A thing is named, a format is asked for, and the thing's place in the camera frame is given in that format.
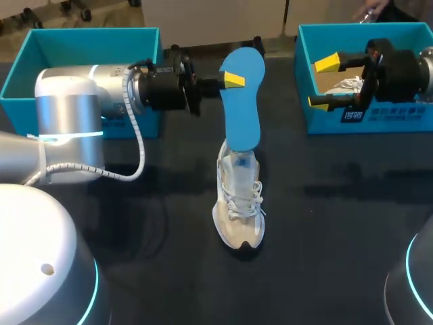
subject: wheel caster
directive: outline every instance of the wheel caster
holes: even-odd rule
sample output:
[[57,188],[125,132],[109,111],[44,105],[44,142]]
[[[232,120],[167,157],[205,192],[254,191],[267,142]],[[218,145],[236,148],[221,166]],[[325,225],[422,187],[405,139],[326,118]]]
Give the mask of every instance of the wheel caster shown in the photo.
[[83,22],[90,22],[92,20],[92,12],[90,9],[81,10],[81,19]]
[[70,1],[63,1],[60,3],[60,10],[63,12],[69,12],[72,9]]
[[28,22],[29,21],[28,16],[24,15],[23,13],[20,14],[20,17],[21,17],[22,22]]
[[141,7],[141,0],[128,0],[131,7]]
[[38,20],[37,22],[33,22],[33,28],[34,29],[43,29],[43,24],[40,20]]

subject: clear plastic bottle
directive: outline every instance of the clear plastic bottle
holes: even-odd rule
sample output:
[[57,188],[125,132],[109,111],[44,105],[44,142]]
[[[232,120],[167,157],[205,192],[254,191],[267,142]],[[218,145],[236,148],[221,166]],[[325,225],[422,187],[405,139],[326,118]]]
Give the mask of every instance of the clear plastic bottle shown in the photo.
[[364,16],[364,18],[359,22],[359,24],[364,24],[364,23],[368,23],[368,22],[374,22],[373,19],[373,12],[374,9],[370,9]]

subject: white cable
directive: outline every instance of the white cable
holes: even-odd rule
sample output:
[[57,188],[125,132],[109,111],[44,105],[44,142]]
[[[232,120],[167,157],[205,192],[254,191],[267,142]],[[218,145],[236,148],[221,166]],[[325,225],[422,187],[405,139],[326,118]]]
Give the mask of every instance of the white cable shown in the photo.
[[132,79],[133,73],[134,73],[134,68],[133,69],[128,69],[128,68],[125,69],[124,74],[123,74],[123,79],[122,79],[122,92],[123,92],[123,100],[124,100],[124,104],[125,104],[125,107],[126,107],[127,112],[128,112],[129,120],[131,121],[131,124],[133,125],[135,136],[137,137],[137,141],[138,141],[140,161],[139,161],[139,165],[138,165],[136,172],[130,176],[124,176],[124,175],[112,173],[110,171],[106,171],[104,169],[100,169],[100,168],[93,167],[93,166],[78,164],[75,162],[67,162],[67,163],[62,162],[62,163],[50,165],[50,166],[46,167],[44,171],[37,172],[25,183],[25,185],[33,186],[36,184],[36,182],[38,182],[38,180],[40,180],[42,178],[43,175],[53,173],[54,171],[64,171],[64,170],[88,171],[91,173],[99,174],[102,177],[118,179],[119,181],[133,181],[133,180],[136,180],[141,175],[141,173],[143,172],[143,169],[144,169],[144,162],[145,162],[144,142],[143,142],[143,138],[141,136],[140,129],[138,128],[137,120],[135,119],[135,116],[134,116],[134,110],[131,106],[131,102],[129,100],[129,92],[128,92],[128,86],[129,86],[129,83]]

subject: shoelace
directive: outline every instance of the shoelace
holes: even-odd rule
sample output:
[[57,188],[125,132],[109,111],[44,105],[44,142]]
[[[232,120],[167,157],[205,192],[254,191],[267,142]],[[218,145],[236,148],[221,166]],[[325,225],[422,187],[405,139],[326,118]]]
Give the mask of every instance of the shoelace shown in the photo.
[[[246,219],[249,217],[255,217],[258,213],[266,215],[266,213],[261,209],[260,204],[263,202],[263,198],[260,196],[262,193],[262,182],[255,181],[252,188],[252,198],[242,198],[241,196],[236,196],[233,192],[229,191],[224,183],[221,182],[224,194],[228,200],[229,207],[229,218],[233,220],[235,218]],[[240,201],[246,202],[245,205],[241,207],[238,206]]]
[[363,86],[363,80],[356,76],[355,78],[351,79],[344,79],[343,81],[340,81],[336,85],[334,85],[335,88],[342,88],[342,89],[350,89],[354,93],[358,93],[361,91],[361,88]]

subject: cardboard box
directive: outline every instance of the cardboard box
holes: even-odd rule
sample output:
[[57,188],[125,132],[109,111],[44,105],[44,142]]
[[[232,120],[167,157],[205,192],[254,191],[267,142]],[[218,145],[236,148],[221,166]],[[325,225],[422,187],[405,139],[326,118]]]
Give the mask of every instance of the cardboard box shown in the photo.
[[295,51],[295,79],[309,134],[433,131],[433,106],[422,103],[377,102],[367,111],[337,108],[326,112],[309,105],[309,97],[323,94],[352,71],[317,74],[313,64],[337,51],[364,52],[370,39],[386,38],[395,49],[417,55],[433,46],[433,33],[424,23],[300,25]]
[[[54,66],[130,64],[162,60],[157,28],[33,29],[24,40],[0,92],[0,104],[19,135],[39,135],[35,82]],[[150,108],[136,116],[144,137],[157,137],[160,112]],[[134,138],[128,117],[104,120],[104,138]]]
[[346,71],[341,72],[317,73],[316,66],[311,64],[311,69],[313,70],[314,80],[319,93],[325,93],[326,91],[333,89],[335,85],[344,79],[353,79],[356,76],[361,78],[361,75],[363,74],[363,68],[349,68]]

